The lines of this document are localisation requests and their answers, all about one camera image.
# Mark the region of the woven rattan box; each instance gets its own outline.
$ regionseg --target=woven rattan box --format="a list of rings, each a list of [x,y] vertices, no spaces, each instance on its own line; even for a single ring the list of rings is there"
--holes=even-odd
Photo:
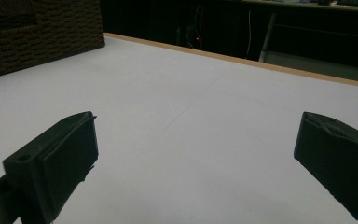
[[[0,76],[103,46],[99,0],[0,0]]]

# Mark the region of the white table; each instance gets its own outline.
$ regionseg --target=white table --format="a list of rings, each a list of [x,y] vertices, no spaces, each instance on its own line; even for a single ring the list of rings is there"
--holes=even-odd
[[[2,76],[0,176],[4,158],[90,110],[100,157],[55,224],[357,223],[293,152],[304,111],[358,129],[358,83],[271,68],[107,37]]]

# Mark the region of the wire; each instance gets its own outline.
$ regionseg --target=wire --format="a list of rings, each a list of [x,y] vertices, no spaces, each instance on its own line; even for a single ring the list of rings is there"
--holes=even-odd
[[[200,33],[199,33],[199,31],[197,30],[197,27],[198,27],[198,25],[197,25],[197,18],[198,18],[198,15],[199,15],[199,10],[200,10],[200,7],[201,6],[197,6],[197,8],[196,8],[196,15],[194,16],[194,30],[195,30],[195,32],[196,32],[196,35],[197,35],[197,37],[199,38],[199,40],[200,40],[200,49],[202,49],[202,39],[201,39],[201,35],[200,35]]]
[[[248,50],[246,51],[246,57],[245,59],[247,59],[248,55],[249,55],[249,48],[251,47],[251,42],[252,42],[252,27],[251,27],[251,10],[249,10],[249,42],[248,42]]]

